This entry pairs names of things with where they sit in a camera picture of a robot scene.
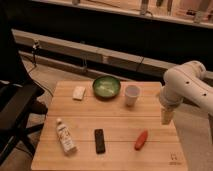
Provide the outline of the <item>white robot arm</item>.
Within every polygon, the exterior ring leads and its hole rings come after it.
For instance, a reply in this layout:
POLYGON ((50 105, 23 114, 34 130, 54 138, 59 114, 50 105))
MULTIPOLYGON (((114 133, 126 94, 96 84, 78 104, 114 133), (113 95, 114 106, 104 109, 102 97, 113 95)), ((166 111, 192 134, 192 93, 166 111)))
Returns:
POLYGON ((199 61, 189 61, 168 69, 163 76, 165 85, 159 93, 163 107, 161 123, 171 122, 174 112, 186 98, 213 117, 213 87, 203 81, 206 68, 199 61))

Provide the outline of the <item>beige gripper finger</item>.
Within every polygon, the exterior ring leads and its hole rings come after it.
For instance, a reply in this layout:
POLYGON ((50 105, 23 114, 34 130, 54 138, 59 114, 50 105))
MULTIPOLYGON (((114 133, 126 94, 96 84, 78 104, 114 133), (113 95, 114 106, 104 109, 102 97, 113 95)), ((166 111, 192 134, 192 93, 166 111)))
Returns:
POLYGON ((163 125, 168 125, 171 122, 173 115, 174 113, 172 109, 163 108, 161 111, 161 123, 163 125))

